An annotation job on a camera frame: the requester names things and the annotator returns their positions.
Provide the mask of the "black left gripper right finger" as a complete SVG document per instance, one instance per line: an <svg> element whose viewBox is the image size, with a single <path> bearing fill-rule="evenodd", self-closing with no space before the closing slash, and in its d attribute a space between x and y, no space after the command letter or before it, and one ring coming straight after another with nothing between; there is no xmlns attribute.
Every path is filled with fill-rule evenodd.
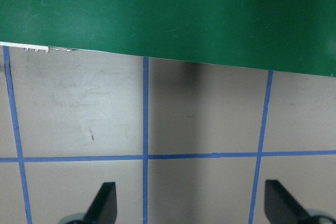
<svg viewBox="0 0 336 224"><path fill-rule="evenodd" d="M265 181L264 212L270 223L304 223L310 214L278 180Z"/></svg>

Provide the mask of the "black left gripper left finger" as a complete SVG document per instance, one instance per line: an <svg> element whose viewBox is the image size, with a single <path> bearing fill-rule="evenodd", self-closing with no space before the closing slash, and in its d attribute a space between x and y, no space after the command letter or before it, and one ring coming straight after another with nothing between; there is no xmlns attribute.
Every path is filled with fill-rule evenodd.
<svg viewBox="0 0 336 224"><path fill-rule="evenodd" d="M117 219L117 193L115 182L103 183L84 215L84 223L113 224Z"/></svg>

